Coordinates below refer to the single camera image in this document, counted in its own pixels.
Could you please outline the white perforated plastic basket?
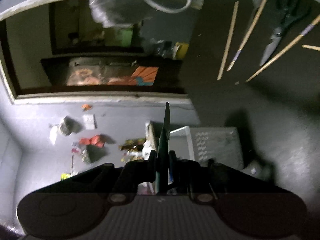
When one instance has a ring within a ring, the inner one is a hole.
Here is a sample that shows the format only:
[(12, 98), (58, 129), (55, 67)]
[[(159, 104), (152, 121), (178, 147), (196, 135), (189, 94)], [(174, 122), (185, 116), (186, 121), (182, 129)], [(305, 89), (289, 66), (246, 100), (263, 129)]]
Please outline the white perforated plastic basket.
[(170, 132), (169, 150), (178, 158), (194, 160), (206, 167), (208, 159), (236, 170), (244, 168), (235, 127), (184, 126)]

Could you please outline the grey plastic bag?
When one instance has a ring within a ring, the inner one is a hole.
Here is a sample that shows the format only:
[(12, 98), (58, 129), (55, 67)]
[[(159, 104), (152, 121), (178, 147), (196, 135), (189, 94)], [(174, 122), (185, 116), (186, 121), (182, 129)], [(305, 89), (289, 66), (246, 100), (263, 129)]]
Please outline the grey plastic bag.
[(143, 0), (89, 0), (89, 8), (93, 20), (104, 28), (128, 28), (153, 11)]

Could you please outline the metal spoon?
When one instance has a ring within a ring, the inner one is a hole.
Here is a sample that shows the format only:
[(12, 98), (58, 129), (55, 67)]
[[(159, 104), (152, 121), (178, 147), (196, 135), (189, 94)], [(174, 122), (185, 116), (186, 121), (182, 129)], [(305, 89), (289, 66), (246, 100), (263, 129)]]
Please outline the metal spoon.
[(245, 33), (245, 36), (244, 36), (244, 43), (247, 42), (247, 40), (249, 39), (249, 36), (251, 35), (254, 27), (255, 27), (255, 24), (256, 24), (256, 15), (257, 15), (257, 12), (258, 12), (258, 9), (260, 8), (261, 6), (261, 3), (262, 3), (263, 0), (252, 0), (252, 3), (253, 3), (253, 10), (252, 10), (252, 13), (251, 13), (251, 16), (250, 16), (250, 19), (249, 19), (249, 22), (248, 22), (248, 26), (247, 26), (247, 30), (246, 30), (246, 33)]

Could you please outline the wooden chopstick purple band long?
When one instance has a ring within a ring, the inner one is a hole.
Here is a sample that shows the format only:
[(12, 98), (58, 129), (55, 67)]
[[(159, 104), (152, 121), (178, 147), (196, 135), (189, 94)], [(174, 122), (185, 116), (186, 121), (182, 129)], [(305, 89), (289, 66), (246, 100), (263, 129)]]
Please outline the wooden chopstick purple band long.
[(249, 77), (246, 82), (251, 81), (253, 78), (258, 76), (261, 72), (266, 70), (271, 64), (273, 64), (277, 59), (282, 57), (287, 51), (289, 51), (295, 44), (297, 44), (304, 36), (306, 36), (312, 29), (319, 24), (320, 15), (318, 15), (298, 36), (296, 36), (285, 48), (283, 48), (278, 54), (276, 54), (272, 59), (265, 63), (257, 72), (255, 72), (251, 77)]

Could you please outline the black table mat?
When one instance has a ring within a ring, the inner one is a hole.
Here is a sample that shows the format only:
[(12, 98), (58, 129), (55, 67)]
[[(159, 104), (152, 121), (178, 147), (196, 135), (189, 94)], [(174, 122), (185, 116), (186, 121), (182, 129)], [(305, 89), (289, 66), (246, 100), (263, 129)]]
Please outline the black table mat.
[[(236, 1), (233, 37), (222, 78), (217, 81)], [(289, 28), (268, 61), (319, 15), (319, 3), (310, 2), (309, 13)], [(180, 72), (193, 105), (185, 122), (203, 127), (235, 126), (245, 137), (248, 156), (258, 153), (278, 167), (313, 168), (319, 163), (319, 53), (302, 45), (319, 44), (319, 26), (246, 82), (262, 67), (260, 60), (278, 18), (276, 0), (267, 0), (240, 56), (227, 71), (251, 11), (251, 0), (204, 0)]]

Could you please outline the wooden chopstick at edge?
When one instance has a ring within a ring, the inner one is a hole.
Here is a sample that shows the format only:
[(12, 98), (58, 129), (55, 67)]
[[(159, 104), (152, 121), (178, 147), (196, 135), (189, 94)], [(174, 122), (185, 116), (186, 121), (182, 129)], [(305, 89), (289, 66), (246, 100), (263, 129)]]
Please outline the wooden chopstick at edge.
[(311, 46), (311, 45), (304, 44), (304, 45), (302, 45), (302, 47), (305, 48), (305, 49), (311, 49), (311, 50), (320, 51), (320, 47), (318, 47), (318, 46)]

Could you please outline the green handled kitchen scissors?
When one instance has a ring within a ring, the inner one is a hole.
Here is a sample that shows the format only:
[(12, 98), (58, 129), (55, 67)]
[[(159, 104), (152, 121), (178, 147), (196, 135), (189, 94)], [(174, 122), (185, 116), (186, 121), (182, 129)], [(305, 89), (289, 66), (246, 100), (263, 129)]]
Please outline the green handled kitchen scissors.
[(289, 28), (304, 16), (311, 8), (310, 0), (276, 0), (278, 18), (270, 37), (270, 43), (266, 46), (259, 66), (263, 66), (275, 52), (281, 39), (286, 35)]

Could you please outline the white wall socket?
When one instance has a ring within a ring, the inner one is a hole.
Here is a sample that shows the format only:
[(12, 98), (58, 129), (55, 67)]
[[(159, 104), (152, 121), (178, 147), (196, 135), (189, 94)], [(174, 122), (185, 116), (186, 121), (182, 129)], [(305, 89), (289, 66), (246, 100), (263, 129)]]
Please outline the white wall socket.
[(94, 114), (84, 114), (82, 116), (84, 122), (85, 130), (94, 130), (96, 129), (95, 116)]

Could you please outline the dark green handled utensil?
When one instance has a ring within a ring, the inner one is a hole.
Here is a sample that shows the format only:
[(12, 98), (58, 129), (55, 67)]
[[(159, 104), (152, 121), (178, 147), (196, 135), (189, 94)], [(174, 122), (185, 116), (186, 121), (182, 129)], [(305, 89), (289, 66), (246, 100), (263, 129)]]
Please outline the dark green handled utensil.
[(164, 196), (167, 194), (168, 187), (168, 169), (169, 169), (169, 146), (170, 138), (170, 104), (167, 102), (165, 106), (165, 115), (161, 135), (159, 137), (159, 145), (157, 152), (156, 165), (156, 194)]

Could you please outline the wooden chopstick plain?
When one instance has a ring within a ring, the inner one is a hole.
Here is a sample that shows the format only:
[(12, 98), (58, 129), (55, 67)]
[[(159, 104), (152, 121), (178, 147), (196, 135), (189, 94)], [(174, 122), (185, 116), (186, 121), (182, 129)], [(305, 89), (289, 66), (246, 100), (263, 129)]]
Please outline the wooden chopstick plain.
[(225, 69), (226, 60), (227, 60), (229, 48), (230, 48), (231, 41), (232, 41), (232, 37), (233, 37), (234, 27), (235, 27), (235, 23), (236, 23), (236, 17), (237, 17), (237, 13), (238, 13), (238, 7), (239, 7), (239, 1), (236, 1), (236, 2), (234, 3), (234, 8), (233, 8), (233, 13), (232, 13), (231, 23), (230, 23), (230, 27), (229, 27), (229, 32), (228, 32), (228, 36), (227, 36), (227, 41), (226, 41), (225, 49), (224, 49), (224, 52), (223, 52), (222, 61), (221, 61), (221, 64), (220, 64), (219, 73), (218, 73), (218, 76), (217, 76), (217, 81), (221, 80), (222, 75), (223, 75), (223, 71), (224, 71), (224, 69)]

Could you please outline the orange wall plug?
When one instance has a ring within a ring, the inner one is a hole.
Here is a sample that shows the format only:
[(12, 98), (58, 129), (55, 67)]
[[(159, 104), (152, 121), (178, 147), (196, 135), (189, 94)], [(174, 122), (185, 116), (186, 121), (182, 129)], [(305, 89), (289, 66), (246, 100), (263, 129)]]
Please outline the orange wall plug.
[(92, 105), (83, 104), (83, 105), (81, 106), (81, 109), (82, 109), (82, 111), (84, 111), (84, 112), (89, 111), (89, 110), (92, 109)]

